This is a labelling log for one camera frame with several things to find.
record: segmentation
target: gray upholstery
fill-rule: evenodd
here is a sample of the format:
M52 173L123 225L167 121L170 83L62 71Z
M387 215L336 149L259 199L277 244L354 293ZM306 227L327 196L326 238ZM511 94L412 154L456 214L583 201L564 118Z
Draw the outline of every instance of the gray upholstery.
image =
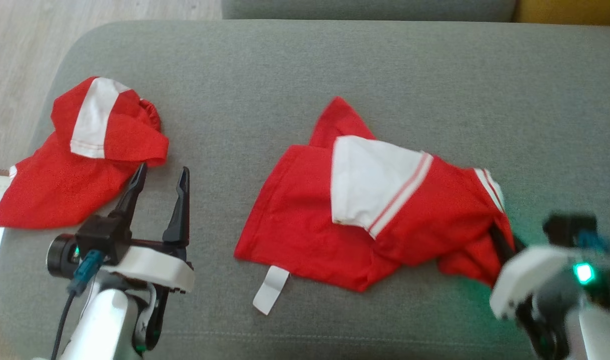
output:
M170 137L133 230L167 225L181 166L192 171L191 294L173 294L148 359L531 359L496 321L490 290L403 268L363 294L292 277L269 316L252 307L267 266L234 247L257 192L290 144L304 144L333 96L380 139L490 169L514 230L544 242L551 210L592 210L610 235L610 27L464 22L231 20L122 22L86 34L58 70L53 99L90 75L152 101ZM65 303L44 254L55 235L7 230L0 328L23 358L47 356ZM77 301L66 335L81 309Z
M221 0L225 19L511 21L516 0Z

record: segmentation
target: wooden floor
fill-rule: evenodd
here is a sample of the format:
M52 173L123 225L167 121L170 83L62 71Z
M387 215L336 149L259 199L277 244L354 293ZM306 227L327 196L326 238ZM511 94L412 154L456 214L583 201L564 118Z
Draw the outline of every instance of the wooden floor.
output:
M121 20L220 18L220 0L0 0L0 169L25 157L58 64L84 32ZM0 338L0 360L12 359Z

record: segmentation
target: black cable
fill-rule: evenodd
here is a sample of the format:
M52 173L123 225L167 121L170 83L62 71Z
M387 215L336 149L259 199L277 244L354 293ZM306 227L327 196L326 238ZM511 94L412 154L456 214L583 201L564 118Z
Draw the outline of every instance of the black cable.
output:
M71 306L72 301L74 301L75 296L75 292L72 291L69 293L69 297L67 298L67 302L65 303L65 308L63 308L63 313L62 315L60 315L60 322L58 323L58 330L56 331L56 340L54 340L54 349L51 351L51 360L56 360L56 356L58 355L58 346L60 346L60 338L63 336L63 328L65 328L65 319L67 319L69 307Z

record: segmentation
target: garment label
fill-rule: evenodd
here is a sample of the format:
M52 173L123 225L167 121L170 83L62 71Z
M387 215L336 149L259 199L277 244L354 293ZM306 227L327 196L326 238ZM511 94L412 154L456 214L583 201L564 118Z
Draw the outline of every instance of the garment label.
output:
M276 303L282 287L285 286L288 277L289 271L271 266L269 271L267 271L267 276L265 276L261 288L258 289L254 297L254 307L259 309L263 314L268 315Z

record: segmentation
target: blue connector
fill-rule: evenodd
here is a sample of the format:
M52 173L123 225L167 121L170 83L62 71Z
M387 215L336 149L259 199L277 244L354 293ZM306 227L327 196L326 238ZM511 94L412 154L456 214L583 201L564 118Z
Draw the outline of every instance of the blue connector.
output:
M78 265L76 271L74 271L74 278L67 285L67 292L74 294L79 297L85 289L87 284L101 268L104 262L104 253L98 250L90 250L83 262Z
M581 230L578 234L579 248L591 249L603 254L610 254L610 239L601 236L595 232Z

